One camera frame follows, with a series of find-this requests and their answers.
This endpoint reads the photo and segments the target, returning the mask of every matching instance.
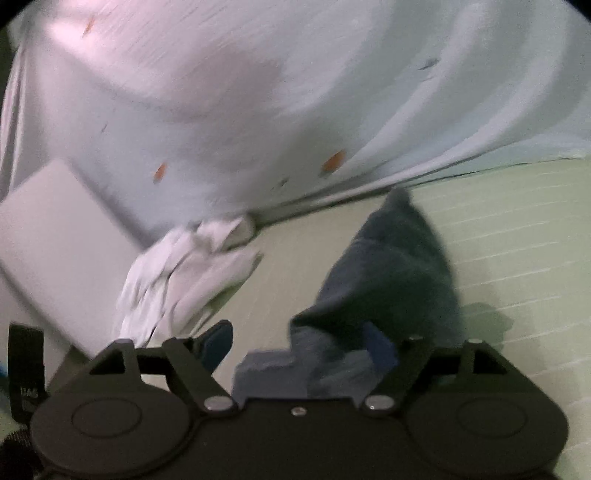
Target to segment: wrinkled fabric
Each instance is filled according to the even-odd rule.
[[[250,276],[258,251],[236,247],[253,235],[248,217],[171,230],[130,268],[114,338],[130,338],[139,347],[194,336],[213,313],[209,302]]]
[[[591,153],[591,24],[563,0],[44,0],[26,17],[0,199],[61,158],[145,245]]]
[[[329,273],[315,304],[290,324],[288,351],[251,352],[233,396],[362,401],[397,364],[410,335],[459,346],[452,271],[439,239],[405,190],[370,215]]]

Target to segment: metal screw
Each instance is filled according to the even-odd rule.
[[[209,411],[226,411],[234,406],[234,401],[224,395],[209,397],[203,402],[203,406]]]
[[[294,417],[303,417],[304,415],[306,415],[308,413],[308,411],[306,410],[305,407],[293,407],[291,409],[291,414]]]
[[[370,395],[365,399],[365,406],[373,411],[392,410],[396,402],[387,395]]]

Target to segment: crumpled white towel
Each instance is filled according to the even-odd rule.
[[[258,251],[232,248],[248,242],[254,232],[246,216],[203,222],[196,230],[171,230],[129,270],[114,337],[142,347],[160,346],[172,336],[194,336],[213,313],[211,300],[250,276]]]

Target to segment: mattress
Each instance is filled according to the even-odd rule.
[[[466,335],[498,348],[566,412],[570,439],[557,467],[591,479],[591,164],[560,160],[413,188],[456,273]],[[374,197],[265,228],[264,257],[216,313],[235,345],[215,372],[230,389],[253,349],[287,347],[290,317],[314,301]]]

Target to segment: blue fabric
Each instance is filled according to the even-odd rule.
[[[316,302],[290,324],[289,351],[252,352],[233,396],[338,398],[356,403],[398,364],[412,334],[464,340],[441,243],[405,190],[391,192],[329,273]]]
[[[200,339],[201,351],[199,361],[209,373],[217,368],[226,357],[234,340],[232,324],[226,320],[221,321],[209,329]]]
[[[396,346],[371,322],[363,324],[363,345],[378,373],[386,374],[398,365]]]

